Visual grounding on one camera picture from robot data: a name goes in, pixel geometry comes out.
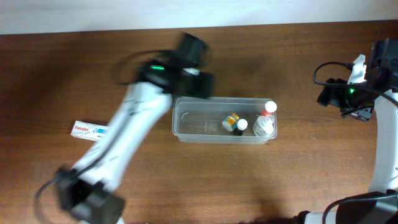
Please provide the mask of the gold lid small jar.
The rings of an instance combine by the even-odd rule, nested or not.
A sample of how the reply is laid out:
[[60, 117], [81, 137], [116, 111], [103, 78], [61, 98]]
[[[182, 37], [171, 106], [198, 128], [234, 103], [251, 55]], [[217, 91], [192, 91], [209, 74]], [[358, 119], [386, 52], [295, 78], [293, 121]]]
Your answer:
[[237, 122], [240, 120], [240, 117], [235, 114], [231, 113], [229, 116], [227, 116], [223, 122], [222, 126], [225, 128], [225, 130], [232, 132], [237, 126]]

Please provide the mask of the black bottle white cap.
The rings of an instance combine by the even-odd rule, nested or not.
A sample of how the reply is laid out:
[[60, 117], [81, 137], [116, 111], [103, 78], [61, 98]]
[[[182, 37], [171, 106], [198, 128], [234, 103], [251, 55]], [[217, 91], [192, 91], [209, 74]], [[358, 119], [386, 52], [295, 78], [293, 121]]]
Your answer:
[[234, 136], [242, 136], [248, 127], [248, 122], [245, 119], [239, 119], [236, 123], [236, 128], [233, 131]]

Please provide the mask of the white squeeze bottle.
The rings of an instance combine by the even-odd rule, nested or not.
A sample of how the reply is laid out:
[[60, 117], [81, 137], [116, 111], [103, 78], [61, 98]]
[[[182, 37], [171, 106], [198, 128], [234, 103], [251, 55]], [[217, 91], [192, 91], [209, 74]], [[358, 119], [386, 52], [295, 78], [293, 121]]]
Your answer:
[[253, 133], [259, 137], [271, 137], [275, 130], [274, 123], [275, 118], [271, 114], [259, 116], [252, 127]]

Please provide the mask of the white blue small box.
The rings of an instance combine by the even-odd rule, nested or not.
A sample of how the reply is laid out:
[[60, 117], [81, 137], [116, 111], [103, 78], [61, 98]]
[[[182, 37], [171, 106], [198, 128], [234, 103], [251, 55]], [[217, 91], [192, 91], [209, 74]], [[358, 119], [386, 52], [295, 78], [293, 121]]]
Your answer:
[[99, 141], [106, 135], [108, 129], [107, 126], [75, 121], [70, 134], [74, 138]]

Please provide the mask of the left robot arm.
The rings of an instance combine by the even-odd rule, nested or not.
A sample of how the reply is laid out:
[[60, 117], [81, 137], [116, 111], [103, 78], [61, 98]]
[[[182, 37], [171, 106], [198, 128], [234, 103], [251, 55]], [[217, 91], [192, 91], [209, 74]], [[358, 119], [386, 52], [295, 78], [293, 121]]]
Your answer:
[[57, 173], [62, 210], [81, 223], [122, 223], [125, 201], [114, 194], [137, 148], [172, 107], [175, 96], [208, 98], [214, 76], [200, 71], [208, 44], [184, 33], [173, 50], [142, 63], [108, 131], [70, 169]]

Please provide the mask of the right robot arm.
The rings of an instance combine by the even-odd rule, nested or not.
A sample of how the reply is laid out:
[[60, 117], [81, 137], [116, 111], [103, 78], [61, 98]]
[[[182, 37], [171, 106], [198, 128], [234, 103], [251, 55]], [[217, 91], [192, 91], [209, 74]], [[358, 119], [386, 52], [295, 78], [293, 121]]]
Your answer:
[[348, 80], [330, 78], [318, 96], [342, 117], [377, 119], [376, 161], [369, 191], [337, 200], [321, 213], [302, 211], [296, 223], [397, 223], [397, 40], [373, 43], [369, 58], [344, 65]]

